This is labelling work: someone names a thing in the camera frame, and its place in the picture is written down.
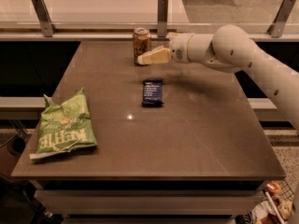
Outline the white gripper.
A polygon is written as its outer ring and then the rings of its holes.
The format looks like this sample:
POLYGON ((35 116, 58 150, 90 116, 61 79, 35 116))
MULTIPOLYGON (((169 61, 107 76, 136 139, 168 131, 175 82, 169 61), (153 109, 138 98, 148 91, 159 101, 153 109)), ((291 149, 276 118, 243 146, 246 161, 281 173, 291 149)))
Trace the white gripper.
POLYGON ((169 32, 167 37, 170 40, 169 49, 159 46, 139 55, 137 62, 141 65, 169 63, 172 57, 177 63, 189 63, 188 46, 193 34, 169 32))

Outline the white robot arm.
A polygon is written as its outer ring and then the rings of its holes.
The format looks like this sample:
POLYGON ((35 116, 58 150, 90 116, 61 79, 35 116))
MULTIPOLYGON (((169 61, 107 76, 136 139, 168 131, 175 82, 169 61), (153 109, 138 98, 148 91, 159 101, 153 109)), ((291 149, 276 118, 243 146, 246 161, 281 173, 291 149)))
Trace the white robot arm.
POLYGON ((249 35, 225 25, 212 35, 170 33, 167 48, 160 46, 137 57, 141 65, 200 63, 234 73, 244 71, 299 132, 299 73, 260 49, 249 35))

